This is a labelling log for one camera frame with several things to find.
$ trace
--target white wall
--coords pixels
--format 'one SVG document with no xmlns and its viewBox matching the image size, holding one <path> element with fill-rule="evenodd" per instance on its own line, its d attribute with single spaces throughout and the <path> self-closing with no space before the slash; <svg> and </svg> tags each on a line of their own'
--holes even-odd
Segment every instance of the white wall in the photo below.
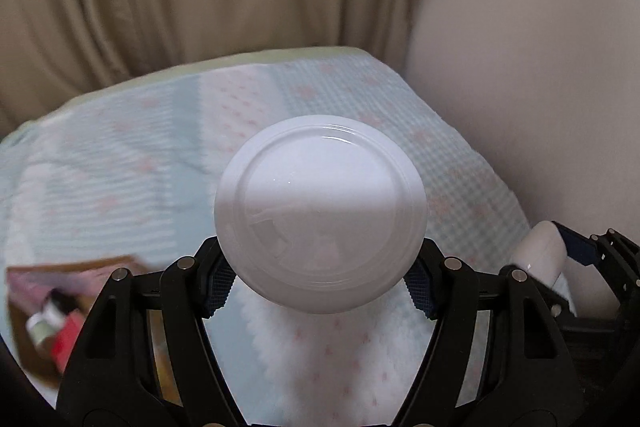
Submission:
<svg viewBox="0 0 640 427">
<path fill-rule="evenodd" d="M 408 81 L 532 223 L 640 243 L 640 0 L 422 0 Z M 565 271 L 578 313 L 612 313 L 593 267 Z"/>
</svg>

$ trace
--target white plate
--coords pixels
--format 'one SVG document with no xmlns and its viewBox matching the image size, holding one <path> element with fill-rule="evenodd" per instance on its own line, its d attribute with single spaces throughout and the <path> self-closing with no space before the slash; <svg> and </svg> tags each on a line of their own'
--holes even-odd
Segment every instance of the white plate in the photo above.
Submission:
<svg viewBox="0 0 640 427">
<path fill-rule="evenodd" d="M 214 205 L 220 247 L 277 304 L 335 313 L 394 286 L 427 226 L 414 164 L 385 134 L 338 116 L 281 121 L 231 159 Z"/>
</svg>

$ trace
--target metal screw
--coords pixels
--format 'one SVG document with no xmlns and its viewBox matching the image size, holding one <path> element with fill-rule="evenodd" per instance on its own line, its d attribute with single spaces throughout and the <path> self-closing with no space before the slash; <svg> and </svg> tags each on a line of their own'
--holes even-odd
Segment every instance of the metal screw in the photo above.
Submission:
<svg viewBox="0 0 640 427">
<path fill-rule="evenodd" d="M 195 263 L 196 263 L 196 260 L 193 257 L 189 257 L 189 256 L 180 257 L 180 259 L 178 259 L 178 268 L 180 268 L 181 270 L 188 270 Z"/>
<path fill-rule="evenodd" d="M 513 277 L 518 282 L 525 282 L 527 280 L 527 274 L 522 270 L 514 270 L 511 272 L 511 277 Z"/>
<path fill-rule="evenodd" d="M 111 278 L 114 281 L 122 281 L 129 274 L 129 270 L 126 268 L 116 268 L 111 274 Z"/>
<path fill-rule="evenodd" d="M 459 270 L 462 268 L 462 262 L 457 257 L 447 257 L 444 260 L 444 266 L 450 270 Z"/>
</svg>

